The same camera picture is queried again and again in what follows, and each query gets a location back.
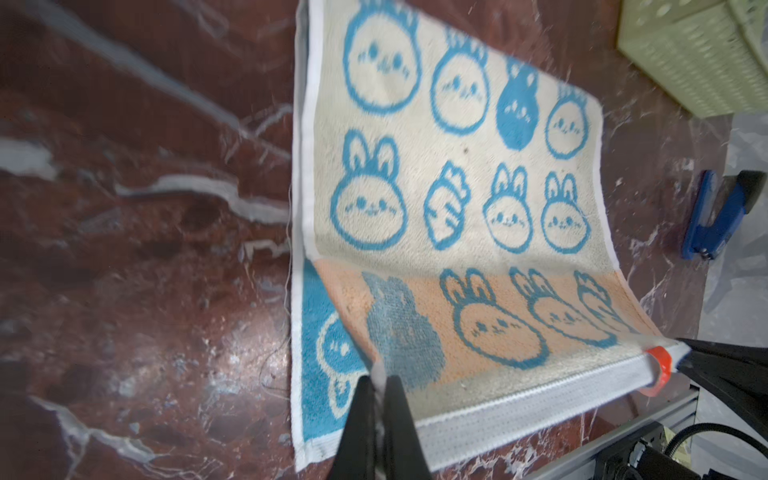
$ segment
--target bunny print towel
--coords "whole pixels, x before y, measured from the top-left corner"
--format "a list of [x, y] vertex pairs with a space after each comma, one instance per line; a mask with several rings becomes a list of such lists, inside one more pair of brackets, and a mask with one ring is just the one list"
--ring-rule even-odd
[[297, 468], [374, 362], [435, 469], [649, 383], [651, 346], [680, 356], [618, 268], [594, 97], [392, 0], [298, 19]]

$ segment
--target yellow-green plastic basket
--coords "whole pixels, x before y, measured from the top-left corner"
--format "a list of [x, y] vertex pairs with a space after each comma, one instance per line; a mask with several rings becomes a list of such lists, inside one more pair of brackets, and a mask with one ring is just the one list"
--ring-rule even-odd
[[618, 47], [692, 114], [768, 110], [768, 0], [624, 0]]

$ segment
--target stapler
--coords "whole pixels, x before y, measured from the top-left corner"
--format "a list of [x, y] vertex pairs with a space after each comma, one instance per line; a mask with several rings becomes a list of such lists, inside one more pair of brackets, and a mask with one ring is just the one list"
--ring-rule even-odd
[[718, 191], [717, 174], [713, 170], [704, 172], [699, 197], [694, 205], [688, 231], [683, 242], [683, 258], [691, 260], [700, 254], [705, 260], [714, 260], [723, 251], [744, 215], [755, 206], [766, 183], [766, 173], [757, 170], [742, 170], [736, 177], [733, 190], [723, 203], [717, 218], [707, 225]]

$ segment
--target brown marble countertop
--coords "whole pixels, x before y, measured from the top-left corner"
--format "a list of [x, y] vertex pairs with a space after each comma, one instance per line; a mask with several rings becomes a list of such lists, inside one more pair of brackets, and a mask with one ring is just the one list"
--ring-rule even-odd
[[[119, 194], [185, 174], [287, 209], [296, 3], [4, 3], [0, 150], [50, 159], [0, 172], [4, 478], [323, 478], [329, 462], [293, 472], [286, 225], [211, 195]], [[618, 53], [618, 2], [412, 4], [603, 103], [621, 268], [664, 334], [694, 337], [707, 267], [679, 249], [700, 172], [723, 169], [730, 119], [691, 118]], [[625, 396], [437, 476], [520, 478], [687, 385], [676, 377], [656, 399]]]

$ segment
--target orange-red loop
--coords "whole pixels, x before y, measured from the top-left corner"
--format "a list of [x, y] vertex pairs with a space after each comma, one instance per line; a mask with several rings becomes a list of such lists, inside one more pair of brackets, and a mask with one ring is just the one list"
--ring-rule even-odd
[[656, 379], [656, 383], [654, 383], [653, 386], [643, 387], [642, 389], [637, 389], [637, 391], [645, 396], [656, 396], [662, 388], [664, 388], [667, 382], [669, 382], [669, 379], [672, 376], [672, 356], [667, 349], [662, 346], [655, 346], [652, 349], [646, 350], [645, 353], [656, 359], [661, 374], [659, 375], [659, 378]]

